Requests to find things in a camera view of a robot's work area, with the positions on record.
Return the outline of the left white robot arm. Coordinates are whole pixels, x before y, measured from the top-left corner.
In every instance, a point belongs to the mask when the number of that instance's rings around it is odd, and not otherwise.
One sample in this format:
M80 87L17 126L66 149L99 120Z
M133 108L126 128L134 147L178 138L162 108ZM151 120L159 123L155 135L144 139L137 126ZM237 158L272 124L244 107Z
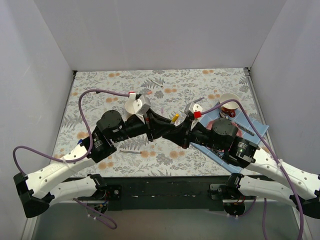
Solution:
M91 167L116 152L114 143L146 134L156 140L175 129L174 121L151 109L142 115L131 115L124 121L116 110L106 111L93 132L78 142L61 158L32 173L20 172L13 177L19 199L27 218L44 213L51 205L64 200L90 197L101 200L106 196L107 184L99 174L75 181L67 181L79 171Z

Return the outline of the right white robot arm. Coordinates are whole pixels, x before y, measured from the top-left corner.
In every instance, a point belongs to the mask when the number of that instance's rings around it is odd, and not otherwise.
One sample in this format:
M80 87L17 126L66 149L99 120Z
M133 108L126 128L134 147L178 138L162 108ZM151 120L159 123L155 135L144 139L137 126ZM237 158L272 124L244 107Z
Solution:
M286 162L274 160L270 153L257 144L237 136L238 128L230 120L217 118L210 129L198 122L191 127L184 121L162 137L186 149L190 143L213 151L222 151L222 160L230 165L260 173L268 181L233 173L226 184L232 199L259 196L302 208L304 215L320 217L320 177L296 168Z

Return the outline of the yellow pen cap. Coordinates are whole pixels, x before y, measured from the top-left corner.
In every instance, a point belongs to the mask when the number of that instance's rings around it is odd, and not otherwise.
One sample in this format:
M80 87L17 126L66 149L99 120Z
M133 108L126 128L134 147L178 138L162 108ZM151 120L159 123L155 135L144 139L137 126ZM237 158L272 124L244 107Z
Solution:
M173 122L176 122L177 121L177 119L179 118L179 114L177 113L173 118L172 118L172 121Z

